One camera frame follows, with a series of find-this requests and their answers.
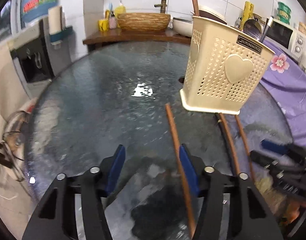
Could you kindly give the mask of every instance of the bronze faucet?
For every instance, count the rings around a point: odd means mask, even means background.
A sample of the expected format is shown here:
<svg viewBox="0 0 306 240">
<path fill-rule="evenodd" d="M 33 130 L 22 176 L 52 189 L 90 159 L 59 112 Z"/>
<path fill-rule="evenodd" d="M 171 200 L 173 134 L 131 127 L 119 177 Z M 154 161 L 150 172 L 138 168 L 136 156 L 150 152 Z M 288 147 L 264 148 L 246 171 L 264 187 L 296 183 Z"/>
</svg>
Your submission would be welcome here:
<svg viewBox="0 0 306 240">
<path fill-rule="evenodd" d="M 161 0 L 160 4 L 155 4 L 154 7 L 160 7 L 161 13 L 165 13 L 165 9 L 167 7 L 166 0 Z"/>
</svg>

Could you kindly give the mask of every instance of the blue gripper pad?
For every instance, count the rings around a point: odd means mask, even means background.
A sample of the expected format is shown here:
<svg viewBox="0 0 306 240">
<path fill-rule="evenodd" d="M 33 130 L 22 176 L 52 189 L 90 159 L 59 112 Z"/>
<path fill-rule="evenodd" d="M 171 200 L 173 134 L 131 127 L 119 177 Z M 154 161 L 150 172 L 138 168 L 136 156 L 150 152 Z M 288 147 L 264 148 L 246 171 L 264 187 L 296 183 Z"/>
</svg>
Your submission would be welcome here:
<svg viewBox="0 0 306 240">
<path fill-rule="evenodd" d="M 264 148 L 266 150 L 269 150 L 271 152 L 275 152 L 275 153 L 278 153 L 278 154 L 281 154 L 281 155 L 287 154 L 287 152 L 288 152 L 288 149 L 287 149 L 286 146 L 273 143 L 269 140 L 261 141 L 261 146 L 262 146 L 262 148 Z"/>
<path fill-rule="evenodd" d="M 191 192 L 195 196 L 198 196 L 200 192 L 199 186 L 198 186 L 198 177 L 193 167 L 193 164 L 189 158 L 189 155 L 186 152 L 184 146 L 182 145 L 180 146 L 180 161 L 184 169 L 184 173 L 188 181 Z"/>
<path fill-rule="evenodd" d="M 123 168 L 125 161 L 125 147 L 120 145 L 115 154 L 114 161 L 112 163 L 111 169 L 108 174 L 108 180 L 105 187 L 105 192 L 109 195 L 113 192 L 116 187 L 117 180 L 120 177 L 121 170 Z"/>
</svg>

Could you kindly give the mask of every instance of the white microwave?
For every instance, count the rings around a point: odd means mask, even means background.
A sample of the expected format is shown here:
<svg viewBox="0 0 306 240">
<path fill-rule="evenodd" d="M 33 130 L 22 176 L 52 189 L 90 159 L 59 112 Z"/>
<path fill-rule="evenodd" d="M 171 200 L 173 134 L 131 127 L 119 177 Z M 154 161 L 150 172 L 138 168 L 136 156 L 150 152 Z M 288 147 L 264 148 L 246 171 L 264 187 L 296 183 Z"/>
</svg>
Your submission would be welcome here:
<svg viewBox="0 0 306 240">
<path fill-rule="evenodd" d="M 296 61 L 299 61 L 302 53 L 306 51 L 306 36 L 299 30 L 276 19 L 273 19 L 266 39 L 273 42 Z"/>
</svg>

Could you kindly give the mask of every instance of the heart emblem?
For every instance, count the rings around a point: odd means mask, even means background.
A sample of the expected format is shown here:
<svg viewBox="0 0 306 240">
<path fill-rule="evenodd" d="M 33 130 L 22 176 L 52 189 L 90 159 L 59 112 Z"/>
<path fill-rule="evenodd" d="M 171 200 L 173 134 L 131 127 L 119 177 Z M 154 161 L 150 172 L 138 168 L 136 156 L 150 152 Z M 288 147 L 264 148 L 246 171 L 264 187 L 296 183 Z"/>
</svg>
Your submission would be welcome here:
<svg viewBox="0 0 306 240">
<path fill-rule="evenodd" d="M 242 81 L 253 71 L 253 62 L 242 59 L 240 55 L 231 54 L 224 63 L 226 78 L 231 84 Z"/>
<path fill-rule="evenodd" d="M 198 54 L 198 45 L 195 42 L 192 42 L 190 48 L 190 58 L 192 63 L 194 63 L 197 60 L 197 54 Z"/>
</svg>

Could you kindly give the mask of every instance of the perforated container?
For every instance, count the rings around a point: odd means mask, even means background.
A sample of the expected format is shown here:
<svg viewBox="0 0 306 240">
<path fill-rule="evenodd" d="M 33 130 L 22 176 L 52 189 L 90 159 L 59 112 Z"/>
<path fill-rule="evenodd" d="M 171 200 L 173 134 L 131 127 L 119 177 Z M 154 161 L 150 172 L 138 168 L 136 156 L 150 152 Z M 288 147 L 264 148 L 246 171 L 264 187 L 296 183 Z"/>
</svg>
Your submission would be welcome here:
<svg viewBox="0 0 306 240">
<path fill-rule="evenodd" d="M 274 51 L 217 21 L 194 17 L 182 104 L 189 111 L 239 114 Z"/>
</svg>

